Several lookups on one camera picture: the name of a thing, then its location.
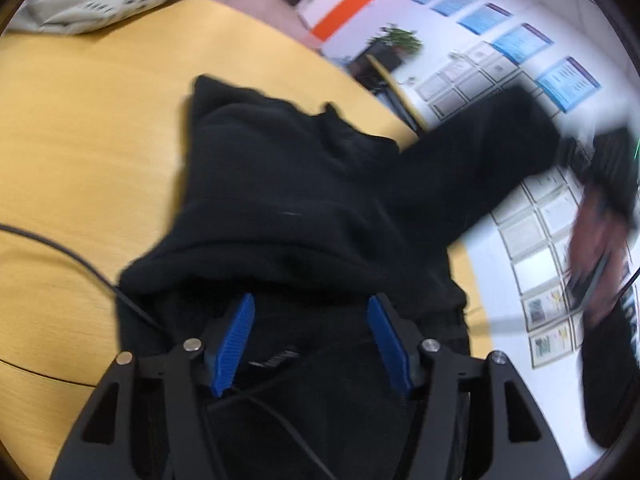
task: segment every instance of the metal screw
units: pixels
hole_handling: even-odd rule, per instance
[[[422,342],[422,349],[425,352],[437,352],[440,350],[440,343],[438,343],[435,339],[425,339]]]
[[[192,337],[190,339],[187,339],[187,341],[185,341],[184,343],[182,343],[182,347],[187,352],[197,352],[198,350],[200,350],[200,348],[202,348],[202,341],[200,341],[196,337]]]
[[[508,361],[507,354],[505,354],[502,350],[495,350],[491,352],[491,361],[496,363],[497,365],[506,364]]]
[[[133,354],[131,352],[120,352],[116,357],[116,362],[119,365],[128,365],[133,361]]]

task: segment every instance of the floor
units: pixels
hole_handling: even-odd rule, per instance
[[[313,50],[318,50],[321,45],[321,41],[315,38],[302,23],[296,10],[283,0],[215,1],[261,20]]]

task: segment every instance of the blue gripper pad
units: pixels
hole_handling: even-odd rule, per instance
[[[403,396],[413,389],[409,372],[409,356],[404,351],[398,335],[394,331],[380,300],[371,296],[367,307],[367,322],[373,332],[378,351],[385,364],[391,387]]]
[[[205,364],[211,370],[209,387],[216,397],[220,397],[234,381],[254,319],[254,297],[251,294],[245,294],[226,329],[218,351],[215,354],[208,352],[205,354]]]

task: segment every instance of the black cable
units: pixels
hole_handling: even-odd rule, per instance
[[[243,393],[243,391],[239,390],[238,388],[232,388],[232,390],[238,394]],[[300,449],[304,451],[306,455],[312,460],[312,462],[315,463],[322,470],[322,472],[327,476],[329,480],[338,480],[335,477],[335,475],[331,472],[331,470],[320,459],[320,457],[316,455],[314,450],[311,449],[311,446],[309,446],[309,444],[302,437],[300,432],[296,429],[296,427],[293,424],[290,423],[289,419],[286,416],[281,414],[275,408],[272,408],[266,402],[263,402],[260,399],[256,399],[254,396],[245,396],[244,399],[254,403],[260,409],[264,410],[265,412],[269,413],[269,415],[271,415],[273,418],[275,418],[278,421],[278,423],[287,431],[287,433],[290,434],[290,436],[295,441],[295,443],[298,444]]]
[[[216,412],[217,410],[221,410],[222,408],[226,408],[229,405],[235,404],[241,400],[246,400],[251,396],[256,396],[257,394],[262,393],[269,388],[273,388],[276,384],[280,384],[283,381],[286,381],[292,377],[295,377],[296,374],[300,373],[304,368],[306,368],[310,363],[315,361],[318,357],[321,357],[325,354],[334,352],[343,348],[353,348],[356,346],[360,346],[366,343],[370,343],[373,341],[373,337],[366,337],[363,339],[359,339],[357,341],[350,342],[341,342],[334,343],[332,345],[326,346],[322,350],[319,350],[311,355],[308,355],[304,358],[304,360],[299,364],[294,364],[286,370],[282,371],[280,374],[275,377],[268,379],[256,386],[252,386],[251,388],[247,388],[245,390],[241,390],[233,396],[225,397],[224,399],[216,400],[212,402],[209,406],[207,406],[207,413]]]
[[[628,291],[631,285],[634,284],[634,281],[638,279],[638,276],[640,276],[640,267],[638,267],[638,270],[634,272],[634,275],[631,278],[629,278],[625,283],[625,285],[620,289],[620,292],[616,296],[616,303],[620,301],[622,296],[625,295],[625,292]]]
[[[71,249],[67,249],[65,246],[60,245],[59,243],[50,240],[47,237],[41,236],[36,233],[32,233],[31,231],[27,231],[25,229],[20,229],[19,227],[13,227],[11,225],[0,223],[0,231],[5,231],[7,233],[11,233],[17,236],[21,236],[23,238],[28,238],[29,240],[34,240],[35,242],[39,242],[46,246],[49,246],[57,251],[60,251],[63,254],[66,254],[69,258],[75,260],[79,264],[81,264],[86,270],[88,270],[92,275],[94,275],[98,280],[107,288],[109,288],[117,298],[119,298],[122,303],[127,305],[133,312],[136,313],[137,316],[140,317],[145,323],[149,326],[155,328],[159,332],[165,334],[166,330],[162,327],[157,321],[155,321],[149,314],[147,314],[144,310],[142,310],[139,306],[137,306],[133,301],[131,301],[124,292],[122,292],[116,285],[113,285],[98,269],[92,266],[87,260],[85,260],[80,254],[73,252]]]

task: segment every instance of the person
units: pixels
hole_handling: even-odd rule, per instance
[[[597,444],[612,446],[640,398],[640,370],[632,347],[638,330],[635,306],[617,301],[626,261],[628,219],[614,210],[602,215],[604,193],[586,189],[570,244],[572,275],[593,269],[600,255],[609,262],[593,296],[584,306],[582,322],[582,386],[587,428]]]

